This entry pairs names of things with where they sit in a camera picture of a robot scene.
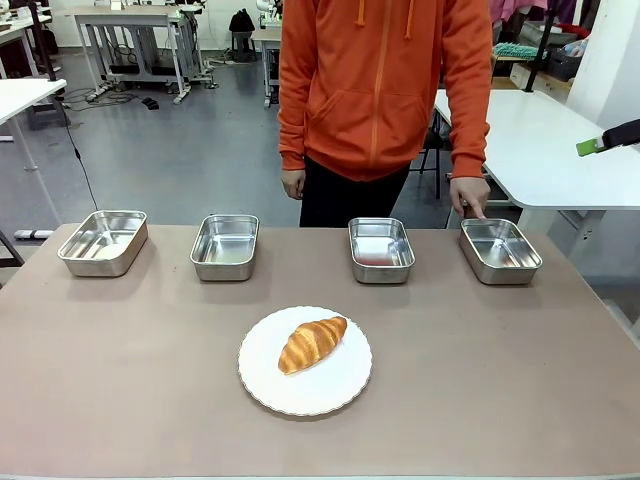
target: finger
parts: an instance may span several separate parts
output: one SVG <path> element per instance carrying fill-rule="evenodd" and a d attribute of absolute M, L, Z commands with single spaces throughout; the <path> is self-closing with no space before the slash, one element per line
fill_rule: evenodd
<path fill-rule="evenodd" d="M 462 201 L 460 199 L 460 195 L 456 190 L 451 190 L 451 204 L 453 205 L 453 209 L 456 211 L 456 213 L 461 217 L 464 217 L 464 208 L 462 208 Z"/>
<path fill-rule="evenodd" d="M 481 220 L 487 219 L 487 217 L 484 216 L 484 212 L 482 211 L 482 205 L 480 205 L 480 202 L 478 202 L 478 200 L 472 200 L 471 202 L 469 202 L 469 205 L 473 209 L 473 215 L 476 218 L 479 218 Z"/>

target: black pants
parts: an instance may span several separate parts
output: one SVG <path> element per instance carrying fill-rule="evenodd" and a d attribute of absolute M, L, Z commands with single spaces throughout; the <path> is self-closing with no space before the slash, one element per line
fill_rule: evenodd
<path fill-rule="evenodd" d="M 388 217 L 402 191 L 409 165 L 371 182 L 356 182 L 305 158 L 301 227 L 346 228 L 356 217 Z"/>

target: hoodie zipper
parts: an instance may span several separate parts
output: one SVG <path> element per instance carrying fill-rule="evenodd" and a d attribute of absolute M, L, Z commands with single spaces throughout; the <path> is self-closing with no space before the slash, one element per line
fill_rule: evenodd
<path fill-rule="evenodd" d="M 380 91 L 382 89 L 382 77 L 384 74 L 384 62 L 387 56 L 387 45 L 389 43 L 389 26 L 391 24 L 391 1 L 385 0 L 384 27 L 382 29 L 382 42 L 380 44 L 380 60 L 378 61 L 378 73 L 373 93 L 373 130 L 371 132 L 371 155 L 369 157 L 369 167 L 373 167 L 378 150 L 378 116 L 380 110 Z"/>

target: person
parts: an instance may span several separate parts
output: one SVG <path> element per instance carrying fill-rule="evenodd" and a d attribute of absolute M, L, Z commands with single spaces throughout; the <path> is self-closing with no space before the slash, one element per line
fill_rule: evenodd
<path fill-rule="evenodd" d="M 483 217 L 491 76 L 487 0 L 284 0 L 282 183 L 300 226 L 388 217 L 421 150 L 444 69 L 453 206 Z"/>

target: hoodie drawstring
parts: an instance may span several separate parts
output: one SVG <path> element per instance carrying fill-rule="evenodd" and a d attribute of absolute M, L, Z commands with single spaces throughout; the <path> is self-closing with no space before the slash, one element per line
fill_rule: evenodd
<path fill-rule="evenodd" d="M 409 1 L 409 15 L 407 16 L 407 30 L 404 34 L 405 40 L 411 40 L 411 26 L 413 24 L 413 3 L 415 0 Z M 356 20 L 356 25 L 360 27 L 365 26 L 364 22 L 364 7 L 366 0 L 360 0 L 360 6 L 358 8 L 358 20 Z"/>
<path fill-rule="evenodd" d="M 413 23 L 413 1 L 409 2 L 409 15 L 407 16 L 407 32 L 404 35 L 405 40 L 411 40 L 411 24 Z"/>
<path fill-rule="evenodd" d="M 360 8 L 358 9 L 358 20 L 356 21 L 356 25 L 364 27 L 364 2 L 365 0 L 360 0 Z"/>

